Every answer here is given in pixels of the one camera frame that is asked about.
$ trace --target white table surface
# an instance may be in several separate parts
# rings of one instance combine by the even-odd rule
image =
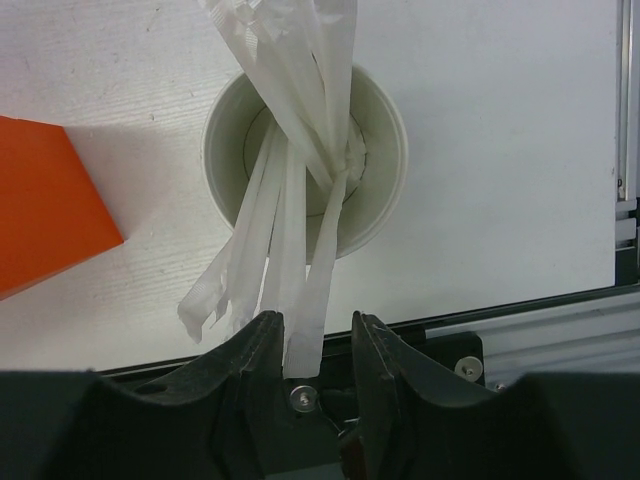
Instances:
[[[410,171],[338,262],[328,332],[354,309],[395,322],[613,284],[615,3],[361,0],[355,58],[400,107]],[[68,127],[127,238],[0,303],[0,368],[216,345],[175,312],[230,235],[199,157],[239,70],[212,22],[189,0],[2,0],[0,22],[0,114]]]

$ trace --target white paper cup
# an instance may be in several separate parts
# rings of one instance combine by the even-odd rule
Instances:
[[[242,73],[216,99],[204,128],[202,158],[220,215],[233,228],[262,142],[265,104]],[[347,195],[338,224],[338,258],[356,251],[382,229],[398,203],[407,174],[408,142],[391,97],[363,68],[354,66],[351,115],[367,147],[365,170]],[[307,262],[322,223],[318,187],[307,177]]]

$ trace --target cup rim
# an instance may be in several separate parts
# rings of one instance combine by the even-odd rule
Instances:
[[[365,246],[367,243],[369,243],[369,241],[371,241],[382,230],[384,225],[389,220],[389,217],[395,210],[396,206],[398,205],[398,202],[400,201],[402,190],[407,178],[407,171],[408,171],[408,165],[409,165],[409,139],[407,136],[407,130],[406,130],[404,121],[402,119],[402,115],[400,114],[400,109],[394,102],[391,95],[389,95],[387,90],[382,85],[380,85],[380,83],[375,79],[373,75],[371,75],[369,70],[362,67],[361,65],[354,63],[353,71],[366,77],[367,80],[373,84],[373,86],[379,91],[380,95],[382,96],[385,102],[385,105],[389,109],[390,114],[394,120],[394,124],[397,128],[396,133],[397,133],[397,141],[399,145],[400,155],[399,155],[398,165],[397,165],[398,174],[396,176],[396,179],[393,185],[392,193],[384,209],[381,211],[380,215],[376,218],[376,220],[370,224],[369,228],[357,237],[355,242],[348,244],[342,250],[338,250],[336,258],[346,257],[347,255],[355,252],[356,250],[359,250],[360,248]],[[202,131],[202,137],[201,137],[201,145],[200,145],[200,160],[201,160],[200,166],[202,169],[202,175],[204,177],[206,189],[209,192],[209,196],[216,208],[216,211],[224,221],[225,225],[229,228],[229,230],[231,230],[231,232],[233,232],[234,230],[234,225],[231,222],[231,220],[227,218],[227,215],[222,211],[222,208],[219,205],[214,195],[213,188],[209,181],[209,176],[207,174],[207,164],[206,164],[205,156],[207,151],[207,139],[209,137],[209,131],[210,131],[209,126],[211,125],[211,121],[214,117],[214,114],[216,110],[220,107],[220,104],[222,103],[228,91],[231,90],[238,82],[240,82],[243,79],[247,79],[248,81],[250,81],[247,77],[247,74],[244,71],[238,72],[224,85],[224,87],[222,87],[222,89],[216,96],[216,99],[214,100],[213,104],[209,108],[209,112],[205,120],[204,128]]]

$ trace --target bolt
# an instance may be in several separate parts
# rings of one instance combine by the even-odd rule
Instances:
[[[299,385],[291,391],[289,402],[296,412],[309,413],[315,410],[318,392],[309,385]]]
[[[309,395],[307,395],[306,393],[300,394],[300,405],[302,405],[303,407],[308,407],[310,403],[311,399],[309,398]]]
[[[454,372],[469,382],[476,382],[482,376],[484,366],[476,357],[464,357],[456,363]]]

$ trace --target orange box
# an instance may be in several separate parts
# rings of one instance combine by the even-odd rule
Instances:
[[[0,116],[0,300],[122,242],[64,129]]]

